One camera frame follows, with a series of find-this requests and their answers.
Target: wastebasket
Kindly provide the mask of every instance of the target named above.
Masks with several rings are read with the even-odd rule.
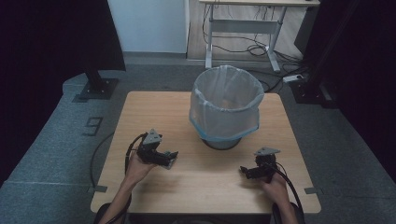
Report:
[[[249,72],[223,65],[204,71],[191,92],[190,122],[215,149],[235,147],[260,124],[260,81]]]

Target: metal desk leg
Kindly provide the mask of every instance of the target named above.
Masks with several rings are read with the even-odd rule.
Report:
[[[286,14],[286,9],[287,9],[286,7],[282,7],[280,17],[277,20],[274,37],[271,39],[271,43],[269,44],[269,46],[266,47],[268,58],[270,59],[271,65],[273,66],[273,69],[276,73],[280,73],[280,68],[279,68],[279,65],[277,64],[276,54],[274,53],[274,48],[275,48],[277,38],[279,37],[280,28],[282,28],[283,19],[285,18],[285,14]]]
[[[212,21],[213,21],[213,8],[214,8],[214,5],[210,5],[210,18],[209,18],[208,39],[207,39],[207,45],[206,45],[205,68],[211,68],[212,67]]]

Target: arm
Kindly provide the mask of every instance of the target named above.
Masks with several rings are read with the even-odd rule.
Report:
[[[134,187],[141,180],[145,178],[145,176],[149,173],[149,171],[155,167],[155,164],[145,164],[140,158],[134,153],[129,161],[128,170],[125,174],[124,179],[120,184],[119,191],[116,193],[111,205],[107,208],[105,214],[100,220],[100,224],[107,223],[111,218],[116,216],[127,204],[129,200],[129,196],[131,195]],[[121,223],[122,218],[119,218],[116,223]]]
[[[260,180],[260,184],[267,197],[279,207],[282,224],[298,224],[294,208],[289,200],[286,181],[282,176],[275,173],[270,183]]]

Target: white wall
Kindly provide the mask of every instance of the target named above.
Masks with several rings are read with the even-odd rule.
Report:
[[[189,0],[108,0],[122,51],[186,53]]]

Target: desk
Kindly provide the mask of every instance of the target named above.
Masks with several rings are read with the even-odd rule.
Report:
[[[260,105],[260,129],[229,150],[207,147],[189,121],[190,92],[132,91],[122,109],[107,154],[91,210],[110,203],[124,177],[128,146],[141,133],[154,128],[163,135],[157,148],[179,151],[171,170],[154,168],[132,193],[130,213],[145,214],[271,214],[271,203],[255,180],[247,180],[239,166],[256,167],[253,153],[261,147],[281,150],[277,161],[286,169],[306,213],[318,213],[304,159],[298,148],[282,102],[277,94],[265,94]]]
[[[206,45],[205,67],[212,67],[212,33],[245,33],[273,35],[271,42],[266,47],[267,56],[275,72],[279,73],[274,48],[279,37],[280,28],[286,14],[287,7],[318,7],[319,0],[200,0],[201,3],[210,5],[208,26],[208,40]],[[282,7],[277,21],[239,21],[215,20],[213,17],[214,5],[239,5],[239,6],[273,6]]]

